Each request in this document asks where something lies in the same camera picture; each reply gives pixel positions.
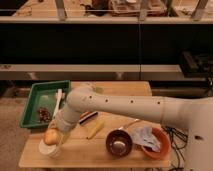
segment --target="bowl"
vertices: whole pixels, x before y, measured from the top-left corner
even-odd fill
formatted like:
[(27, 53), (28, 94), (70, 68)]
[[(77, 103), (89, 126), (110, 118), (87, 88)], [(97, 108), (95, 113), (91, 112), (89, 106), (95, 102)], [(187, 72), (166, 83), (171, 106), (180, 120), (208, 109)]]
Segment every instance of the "bowl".
[(149, 147), (141, 146), (144, 153), (152, 159), (164, 159), (171, 150), (171, 142), (163, 130), (152, 128), (152, 133), (161, 144), (160, 152), (155, 152)]
[(57, 157), (59, 156), (61, 150), (60, 147), (57, 145), (46, 145), (43, 139), (39, 143), (39, 152), (48, 157)]
[(123, 130), (114, 130), (106, 138), (108, 152), (117, 157), (124, 157), (132, 150), (132, 139)]

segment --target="yellow object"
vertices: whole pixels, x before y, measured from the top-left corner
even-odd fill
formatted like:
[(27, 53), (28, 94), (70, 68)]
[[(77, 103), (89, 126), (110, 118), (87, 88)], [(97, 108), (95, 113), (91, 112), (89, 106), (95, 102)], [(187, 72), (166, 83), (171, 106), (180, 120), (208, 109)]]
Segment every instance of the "yellow object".
[(104, 121), (98, 122), (89, 132), (87, 139), (94, 137), (104, 127)]

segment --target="brown bowl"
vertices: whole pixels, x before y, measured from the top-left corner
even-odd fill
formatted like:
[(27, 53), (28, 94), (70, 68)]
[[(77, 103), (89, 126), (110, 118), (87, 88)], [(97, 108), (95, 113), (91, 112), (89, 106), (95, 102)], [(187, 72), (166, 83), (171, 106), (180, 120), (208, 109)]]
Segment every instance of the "brown bowl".
[(141, 146), (144, 153), (149, 156), (152, 159), (163, 159), (167, 156), (171, 149), (171, 143), (168, 138), (168, 136), (165, 134), (163, 130), (160, 130), (158, 128), (152, 128), (152, 133), (155, 135), (155, 137), (160, 141), (161, 143), (161, 150), (160, 152), (155, 152), (149, 147)]
[(132, 139), (125, 131), (114, 130), (106, 138), (106, 148), (114, 156), (126, 156), (132, 150)]

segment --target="red bowl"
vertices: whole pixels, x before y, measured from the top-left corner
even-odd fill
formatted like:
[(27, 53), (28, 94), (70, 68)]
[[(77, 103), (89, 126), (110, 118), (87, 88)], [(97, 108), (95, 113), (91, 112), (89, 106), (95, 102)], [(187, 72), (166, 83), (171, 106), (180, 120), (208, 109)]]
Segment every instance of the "red bowl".
[(163, 159), (167, 156), (167, 154), (171, 150), (171, 142), (163, 130), (160, 130), (158, 128), (152, 128), (152, 133), (161, 143), (160, 152), (155, 152), (149, 147), (141, 146), (141, 148), (148, 157), (156, 160)]

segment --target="white cup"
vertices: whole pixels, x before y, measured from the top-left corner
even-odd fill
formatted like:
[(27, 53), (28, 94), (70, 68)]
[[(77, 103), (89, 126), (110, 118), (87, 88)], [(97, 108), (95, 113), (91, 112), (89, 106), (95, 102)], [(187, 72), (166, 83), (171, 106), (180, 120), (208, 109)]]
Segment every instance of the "white cup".
[(58, 145), (46, 145), (43, 139), (39, 143), (39, 152), (48, 157), (57, 157), (59, 156), (61, 149)]

